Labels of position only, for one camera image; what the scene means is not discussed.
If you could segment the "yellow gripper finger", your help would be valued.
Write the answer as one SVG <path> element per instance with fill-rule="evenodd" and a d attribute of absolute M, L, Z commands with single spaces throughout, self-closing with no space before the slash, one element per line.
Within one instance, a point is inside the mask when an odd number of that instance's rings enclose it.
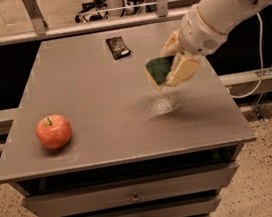
<path fill-rule="evenodd" d="M 161 49 L 160 57 L 175 56 L 178 52 L 182 51 L 182 47 L 179 44 L 179 31 L 174 30 L 173 33 L 167 39 L 164 47 Z"/>
<path fill-rule="evenodd" d="M 167 87 L 177 87 L 185 81 L 192 78 L 195 71 L 200 66 L 199 55 L 194 55 L 190 52 L 177 53 L 171 65 L 171 70 L 165 79 Z"/>

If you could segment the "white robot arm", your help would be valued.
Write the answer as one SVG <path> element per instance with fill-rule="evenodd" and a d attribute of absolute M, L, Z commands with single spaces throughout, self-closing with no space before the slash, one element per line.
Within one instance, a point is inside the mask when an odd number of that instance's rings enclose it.
<path fill-rule="evenodd" d="M 200 0 L 190 7 L 160 52 L 161 56 L 174 59 L 164 84 L 176 87 L 190 79 L 199 66 L 200 56 L 217 51 L 232 29 L 270 1 Z"/>

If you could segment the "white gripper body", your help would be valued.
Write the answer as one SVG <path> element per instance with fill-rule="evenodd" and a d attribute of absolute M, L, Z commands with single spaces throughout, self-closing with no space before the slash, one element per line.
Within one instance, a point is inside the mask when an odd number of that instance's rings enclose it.
<path fill-rule="evenodd" d="M 196 55 L 211 55 L 227 41 L 228 35 L 207 25 L 197 4 L 190 7 L 180 23 L 179 44 L 185 51 Z"/>

